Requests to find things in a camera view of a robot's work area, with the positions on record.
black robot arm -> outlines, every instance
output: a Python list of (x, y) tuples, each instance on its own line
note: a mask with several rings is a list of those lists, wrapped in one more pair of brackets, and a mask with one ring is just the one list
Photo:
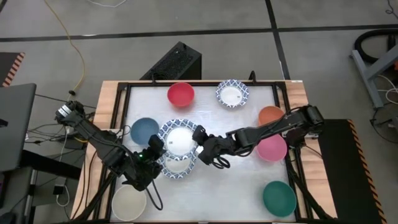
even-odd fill
[(156, 135), (151, 136), (149, 147), (142, 152), (131, 152), (111, 131), (102, 131), (85, 118), (83, 105), (69, 101), (56, 113), (58, 123), (73, 127), (96, 149), (98, 157), (114, 175), (124, 175), (124, 184), (144, 190), (161, 172), (156, 160), (164, 153), (163, 142)]
[(323, 124), (323, 117), (316, 106), (303, 106), (286, 113), (281, 119), (258, 128), (241, 128), (226, 133), (226, 138), (207, 135), (206, 130), (198, 125), (192, 139), (203, 151), (199, 158), (206, 165), (217, 168), (229, 168), (229, 162), (222, 155), (248, 156), (262, 139), (288, 131), (287, 141), (290, 146), (299, 146), (308, 132), (316, 132)]

floor tile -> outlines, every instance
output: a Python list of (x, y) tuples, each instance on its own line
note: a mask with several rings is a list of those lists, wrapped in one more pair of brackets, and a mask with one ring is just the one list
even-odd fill
[[(304, 81), (309, 103), (318, 106), (326, 119), (354, 121), (387, 221), (396, 223), (397, 145), (381, 139), (370, 125), (372, 104), (348, 58), (363, 32), (295, 32), (281, 34), (281, 40), (290, 76)], [(385, 131), (396, 135), (395, 130)]]
[[(397, 8), (398, 2), (391, 0)], [(396, 24), (387, 0), (272, 0), (278, 27)]]
[[(79, 40), (74, 43), (84, 56), (86, 77), (77, 99), (96, 106), (104, 80), (140, 79), (178, 41), (202, 53), (202, 79), (247, 79), (251, 70), (258, 79), (282, 79), (272, 34)], [(0, 51), (26, 53), (12, 84), (36, 83), (38, 94), (66, 100), (80, 79), (82, 64), (68, 41), (1, 43)], [(54, 123), (60, 106), (61, 102), (36, 97), (29, 127)], [(49, 132), (58, 130), (51, 127)], [(26, 147), (53, 154), (48, 144)]]
[[(263, 0), (127, 0), (117, 8), (47, 1), (71, 35), (271, 26)], [(8, 1), (0, 14), (0, 30), (0, 37), (65, 35), (43, 0)]]

orange bowl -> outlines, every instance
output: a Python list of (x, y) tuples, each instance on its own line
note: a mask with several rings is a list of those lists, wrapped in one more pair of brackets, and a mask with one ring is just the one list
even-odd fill
[(285, 112), (277, 106), (266, 106), (259, 113), (259, 126), (276, 121), (284, 114)]

blue and white plate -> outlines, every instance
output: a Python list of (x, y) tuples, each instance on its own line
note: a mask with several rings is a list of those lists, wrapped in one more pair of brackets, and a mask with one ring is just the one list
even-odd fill
[(249, 97), (249, 89), (239, 80), (225, 80), (218, 84), (217, 100), (228, 108), (243, 106)]
[(194, 155), (191, 158), (186, 158), (182, 161), (177, 161), (163, 155), (158, 163), (163, 166), (162, 173), (169, 178), (181, 179), (188, 175), (195, 165), (197, 157)]
[(187, 119), (173, 119), (165, 123), (157, 134), (164, 142), (165, 157), (182, 161), (195, 156), (198, 143), (192, 140), (197, 126)]

bowl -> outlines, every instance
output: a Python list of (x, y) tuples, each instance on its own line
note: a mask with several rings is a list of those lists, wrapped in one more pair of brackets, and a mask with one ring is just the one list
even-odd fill
[(147, 146), (149, 138), (159, 132), (158, 123), (152, 118), (138, 119), (131, 126), (131, 139), (140, 146)]
[(262, 199), (267, 210), (277, 217), (290, 215), (297, 206), (293, 189), (281, 181), (268, 183), (262, 193)]
[(167, 98), (176, 107), (186, 107), (190, 105), (195, 96), (195, 91), (188, 83), (175, 83), (167, 91)]
[(259, 157), (268, 162), (277, 162), (287, 154), (287, 144), (282, 136), (276, 134), (263, 139), (256, 146)]
[(277, 106), (266, 106), (259, 113), (259, 126), (276, 121), (284, 114), (285, 112)]
[(112, 198), (112, 212), (121, 221), (128, 222), (138, 218), (147, 205), (147, 196), (131, 185), (119, 188)]

